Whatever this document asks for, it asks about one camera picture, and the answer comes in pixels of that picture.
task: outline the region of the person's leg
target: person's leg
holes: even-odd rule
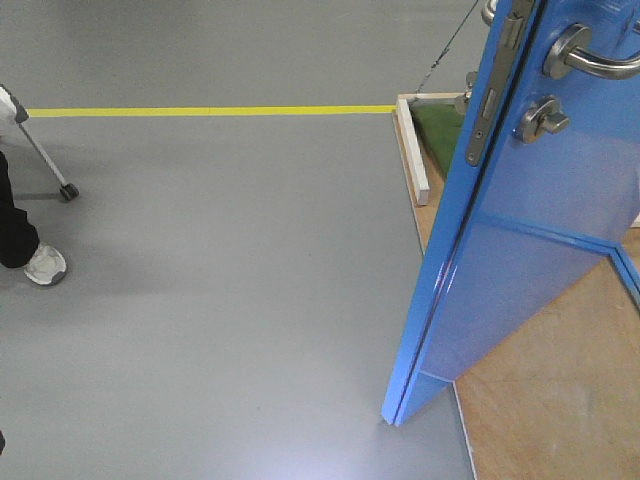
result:
[[[27,220],[27,212],[14,206],[8,168],[7,159],[0,152],[0,263],[17,268],[29,262],[40,239]]]

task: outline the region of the lever handle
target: lever handle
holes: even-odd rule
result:
[[[576,68],[608,80],[625,80],[640,73],[640,52],[618,60],[587,50],[590,42],[589,27],[580,23],[571,25],[549,50],[543,67],[545,75],[557,80]]]
[[[496,8],[498,8],[498,0],[487,0],[482,10],[480,10],[480,15],[482,15],[482,20],[488,26],[491,26],[493,23],[493,17],[496,16]]]

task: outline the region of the wooden platform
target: wooden platform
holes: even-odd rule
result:
[[[423,249],[443,190],[437,175],[429,183],[427,206],[416,207],[409,188]],[[640,264],[640,230],[624,244]],[[640,315],[609,261],[465,373],[456,391],[479,480],[640,479]]]

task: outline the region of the white sneaker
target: white sneaker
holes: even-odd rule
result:
[[[67,262],[51,245],[40,242],[36,253],[24,267],[24,274],[38,285],[51,286],[67,274]]]

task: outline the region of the door lock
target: door lock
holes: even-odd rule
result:
[[[515,134],[521,142],[533,143],[545,133],[561,132],[569,123],[569,117],[562,113],[560,100],[549,95],[527,110]]]

